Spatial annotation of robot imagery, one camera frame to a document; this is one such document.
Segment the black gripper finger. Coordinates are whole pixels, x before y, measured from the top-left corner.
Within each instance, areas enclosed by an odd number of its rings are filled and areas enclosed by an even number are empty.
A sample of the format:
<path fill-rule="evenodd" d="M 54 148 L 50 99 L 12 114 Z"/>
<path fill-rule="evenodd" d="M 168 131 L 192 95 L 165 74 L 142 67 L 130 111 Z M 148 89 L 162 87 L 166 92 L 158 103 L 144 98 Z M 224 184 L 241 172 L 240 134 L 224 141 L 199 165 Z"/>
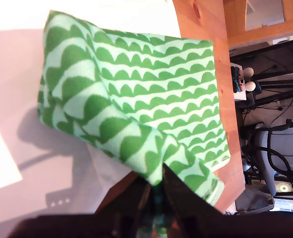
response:
<path fill-rule="evenodd" d="M 175 217 L 171 237 L 223 237 L 219 224 L 223 215 L 197 196 L 167 165 L 163 165 L 163 187 Z"/>
<path fill-rule="evenodd" d="M 136 173 L 129 173 L 109 189 L 96 215 L 111 229 L 112 238 L 136 237 L 150 193 L 150 185 Z"/>

